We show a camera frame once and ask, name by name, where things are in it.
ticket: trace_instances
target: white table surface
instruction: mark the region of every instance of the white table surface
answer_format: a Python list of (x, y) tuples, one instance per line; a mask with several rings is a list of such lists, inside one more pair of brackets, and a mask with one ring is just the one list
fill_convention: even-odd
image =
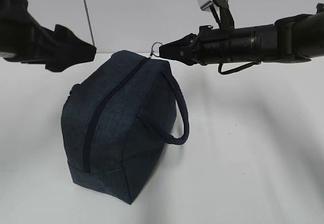
[(1, 224), (322, 223), (323, 59), (230, 76), (171, 61), (190, 137), (129, 206), (72, 183), (60, 129), (70, 88), (109, 57), (63, 73), (1, 61)]

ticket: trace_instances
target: bag seam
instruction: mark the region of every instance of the bag seam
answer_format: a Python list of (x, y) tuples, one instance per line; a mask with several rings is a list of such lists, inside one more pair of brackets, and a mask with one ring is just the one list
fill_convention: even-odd
[(131, 191), (130, 191), (130, 188), (129, 188), (129, 180), (128, 180), (128, 177), (127, 177), (127, 174), (126, 174), (125, 165), (124, 165), (124, 150), (125, 150), (126, 139), (127, 139), (128, 135), (129, 135), (129, 133), (130, 133), (131, 127), (133, 126), (135, 119), (137, 118), (138, 111), (141, 109), (142, 104), (145, 102), (146, 98), (147, 98), (147, 97), (152, 93), (152, 90), (153, 90), (153, 88), (155, 87), (155, 85), (157, 84), (157, 81), (158, 81), (159, 77), (162, 76), (162, 78), (163, 78), (163, 74), (162, 74), (161, 71), (159, 72), (158, 75), (159, 75), (159, 76), (157, 76), (157, 78), (155, 79), (154, 84), (153, 84), (153, 86), (151, 87), (150, 91), (145, 95), (144, 99), (141, 101), (141, 104), (140, 104), (140, 106), (139, 106), (138, 109), (137, 109), (136, 116), (133, 118), (133, 122), (132, 122), (130, 128), (128, 129), (128, 132), (127, 132), (127, 134), (125, 135), (124, 140), (123, 140), (123, 149), (122, 149), (122, 152), (121, 152), (121, 163), (122, 163), (123, 168), (124, 168), (124, 174), (125, 174), (126, 185), (127, 185), (128, 192), (129, 192), (129, 195), (130, 195), (130, 198), (131, 198), (131, 199), (132, 199), (132, 195), (131, 195)]

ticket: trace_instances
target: white wall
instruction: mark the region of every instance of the white wall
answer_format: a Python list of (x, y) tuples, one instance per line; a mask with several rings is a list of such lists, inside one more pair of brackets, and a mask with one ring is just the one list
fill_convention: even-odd
[[(153, 42), (214, 24), (196, 0), (87, 1), (101, 53), (149, 52)], [(236, 27), (314, 14), (319, 2), (229, 0)], [(91, 42), (83, 0), (29, 0), (29, 11), (42, 25), (66, 25)], [(109, 57), (63, 73), (1, 61), (0, 223), (322, 223), (324, 59), (230, 76), (170, 61), (188, 104), (190, 138), (167, 147), (128, 206), (72, 183), (60, 131), (70, 88)], [(177, 119), (174, 133), (180, 129)]]

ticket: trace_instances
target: fabric bag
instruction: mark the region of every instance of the fabric bag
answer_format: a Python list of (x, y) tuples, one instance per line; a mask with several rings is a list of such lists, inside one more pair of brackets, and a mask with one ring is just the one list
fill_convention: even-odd
[[(170, 135), (176, 102), (184, 123)], [(170, 64), (120, 51), (70, 91), (61, 117), (75, 184), (131, 204), (154, 170), (165, 143), (189, 136), (188, 112)]]

